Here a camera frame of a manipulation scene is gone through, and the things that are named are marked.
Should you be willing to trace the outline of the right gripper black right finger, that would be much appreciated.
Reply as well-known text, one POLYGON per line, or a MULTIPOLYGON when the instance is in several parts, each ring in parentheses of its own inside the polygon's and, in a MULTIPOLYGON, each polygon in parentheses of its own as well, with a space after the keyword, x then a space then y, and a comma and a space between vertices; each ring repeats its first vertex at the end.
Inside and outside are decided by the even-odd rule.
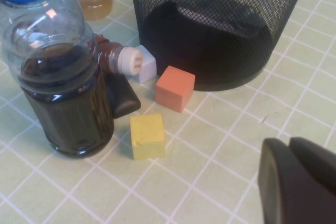
POLYGON ((292 137, 289 148, 307 172, 335 195, 335 153, 302 137, 292 137))

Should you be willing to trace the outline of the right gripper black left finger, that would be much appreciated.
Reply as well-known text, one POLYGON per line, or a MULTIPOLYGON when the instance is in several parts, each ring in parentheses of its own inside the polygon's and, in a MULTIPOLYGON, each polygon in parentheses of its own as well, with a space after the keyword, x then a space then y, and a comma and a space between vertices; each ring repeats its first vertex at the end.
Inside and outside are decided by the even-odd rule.
POLYGON ((264 223, 335 223, 335 195, 279 139, 263 141, 258 187, 264 223))

